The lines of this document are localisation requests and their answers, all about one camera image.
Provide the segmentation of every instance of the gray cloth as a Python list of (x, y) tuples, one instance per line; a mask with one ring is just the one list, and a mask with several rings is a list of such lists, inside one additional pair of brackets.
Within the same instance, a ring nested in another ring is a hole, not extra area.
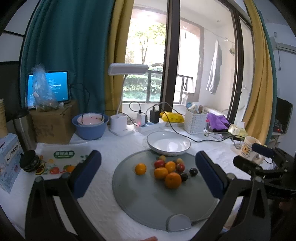
[(215, 52), (212, 61), (211, 71), (209, 81), (207, 83), (207, 88), (211, 94), (216, 94), (216, 90), (220, 81), (220, 66), (222, 65), (222, 50), (219, 45), (218, 40), (215, 43)]

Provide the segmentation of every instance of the purple cloth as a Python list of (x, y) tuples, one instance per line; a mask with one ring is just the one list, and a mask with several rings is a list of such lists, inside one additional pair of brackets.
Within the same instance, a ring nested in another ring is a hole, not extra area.
[(223, 115), (208, 113), (207, 118), (213, 131), (227, 131), (230, 126), (229, 121)]

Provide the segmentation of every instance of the yellow curtain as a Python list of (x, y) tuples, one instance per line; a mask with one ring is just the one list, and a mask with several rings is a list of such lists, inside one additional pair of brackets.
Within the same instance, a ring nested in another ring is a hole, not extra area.
[(133, 0), (115, 0), (105, 66), (105, 108), (117, 110), (121, 92), (123, 76), (109, 76), (108, 67), (111, 63), (124, 63), (126, 43), (133, 10)]
[(255, 48), (255, 69), (251, 96), (243, 122), (249, 136), (265, 143), (271, 120), (273, 78), (268, 45), (253, 0), (244, 0), (252, 22)]

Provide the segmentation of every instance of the white storage basket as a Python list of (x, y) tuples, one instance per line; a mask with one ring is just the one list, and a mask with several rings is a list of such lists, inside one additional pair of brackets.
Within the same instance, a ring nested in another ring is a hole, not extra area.
[(184, 119), (184, 130), (191, 135), (203, 133), (207, 114), (202, 112), (200, 114), (193, 114), (186, 110)]

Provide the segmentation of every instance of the screw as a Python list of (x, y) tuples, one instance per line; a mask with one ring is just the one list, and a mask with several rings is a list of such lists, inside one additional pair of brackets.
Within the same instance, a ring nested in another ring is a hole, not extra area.
[(230, 179), (230, 180), (234, 180), (236, 178), (236, 176), (233, 174), (233, 173), (228, 173), (227, 174), (227, 177)]
[(41, 182), (41, 181), (42, 181), (42, 178), (41, 178), (41, 177), (36, 177), (36, 178), (35, 178), (35, 182), (39, 183), (39, 182)]
[(259, 177), (259, 176), (256, 176), (256, 177), (255, 177), (255, 180), (256, 180), (257, 182), (259, 182), (259, 183), (262, 182), (262, 178)]
[(67, 179), (69, 176), (70, 176), (70, 173), (68, 173), (68, 172), (65, 172), (62, 174), (63, 179)]

